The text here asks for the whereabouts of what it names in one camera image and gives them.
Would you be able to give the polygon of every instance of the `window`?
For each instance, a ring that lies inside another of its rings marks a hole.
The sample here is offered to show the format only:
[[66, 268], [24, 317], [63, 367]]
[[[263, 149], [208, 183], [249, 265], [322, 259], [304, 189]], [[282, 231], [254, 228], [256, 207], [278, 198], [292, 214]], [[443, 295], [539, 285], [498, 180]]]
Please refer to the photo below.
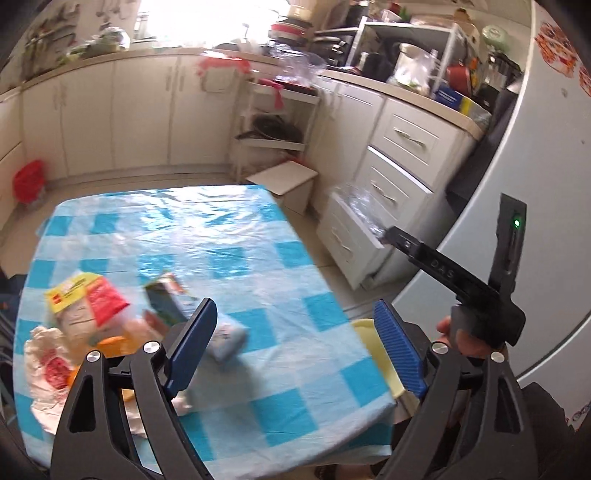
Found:
[[142, 0], [136, 38], [210, 48], [243, 37], [264, 43], [288, 9], [287, 0]]

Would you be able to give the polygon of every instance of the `table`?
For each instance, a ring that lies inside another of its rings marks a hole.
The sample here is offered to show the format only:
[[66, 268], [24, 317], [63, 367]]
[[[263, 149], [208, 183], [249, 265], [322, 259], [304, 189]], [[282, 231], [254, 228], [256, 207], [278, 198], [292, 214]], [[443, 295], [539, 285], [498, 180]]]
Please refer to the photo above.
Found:
[[[249, 328], [238, 361], [204, 359], [181, 422], [214, 477], [391, 453], [395, 402], [368, 351], [272, 196], [259, 186], [104, 194], [59, 205], [40, 239], [18, 313], [15, 402], [28, 454], [48, 465], [51, 435], [31, 413], [24, 342], [51, 317], [43, 294], [76, 270], [103, 274], [139, 314], [164, 270]], [[147, 441], [142, 463], [158, 470]]]

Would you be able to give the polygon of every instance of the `blue checkered tablecloth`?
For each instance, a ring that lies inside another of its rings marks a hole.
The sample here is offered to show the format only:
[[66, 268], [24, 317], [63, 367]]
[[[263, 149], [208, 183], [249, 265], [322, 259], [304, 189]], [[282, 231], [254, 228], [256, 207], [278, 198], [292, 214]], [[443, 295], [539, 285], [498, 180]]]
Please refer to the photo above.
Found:
[[[15, 401], [29, 455], [53, 438], [31, 413], [24, 342], [51, 317], [44, 292], [75, 271], [105, 275], [140, 314], [142, 286], [172, 271], [249, 328], [238, 360], [204, 358], [181, 422], [211, 473], [258, 478], [298, 465], [391, 453], [386, 383], [271, 195], [258, 186], [186, 187], [68, 200], [49, 219], [18, 312]], [[149, 443], [142, 463], [158, 470]]]

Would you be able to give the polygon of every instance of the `white stool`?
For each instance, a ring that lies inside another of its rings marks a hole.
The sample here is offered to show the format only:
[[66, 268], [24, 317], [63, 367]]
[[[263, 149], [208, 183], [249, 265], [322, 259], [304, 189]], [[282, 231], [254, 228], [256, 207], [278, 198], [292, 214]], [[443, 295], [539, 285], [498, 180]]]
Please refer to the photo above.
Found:
[[318, 172], [314, 170], [287, 161], [255, 173], [247, 181], [269, 190], [280, 206], [304, 215], [312, 192], [312, 182], [317, 175]]

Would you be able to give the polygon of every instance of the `tiled floor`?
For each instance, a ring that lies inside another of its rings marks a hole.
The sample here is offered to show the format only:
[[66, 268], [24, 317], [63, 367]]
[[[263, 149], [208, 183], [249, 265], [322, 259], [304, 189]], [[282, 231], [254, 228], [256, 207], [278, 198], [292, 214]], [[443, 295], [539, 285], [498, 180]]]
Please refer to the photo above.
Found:
[[[0, 232], [0, 265], [9, 276], [26, 273], [37, 246], [37, 229], [51, 215], [53, 209], [65, 200], [107, 192], [228, 183], [232, 183], [231, 179], [220, 175], [175, 174], [102, 180], [50, 190], [40, 208], [19, 212], [8, 228]], [[402, 284], [392, 284], [369, 292], [361, 289], [351, 290], [329, 252], [316, 236], [316, 221], [312, 217], [300, 216], [290, 210], [285, 213], [349, 319], [371, 316], [375, 300], [379, 298], [392, 300], [402, 289]], [[313, 480], [315, 479], [313, 471], [311, 467], [298, 468], [292, 472], [277, 475], [274, 480]]]

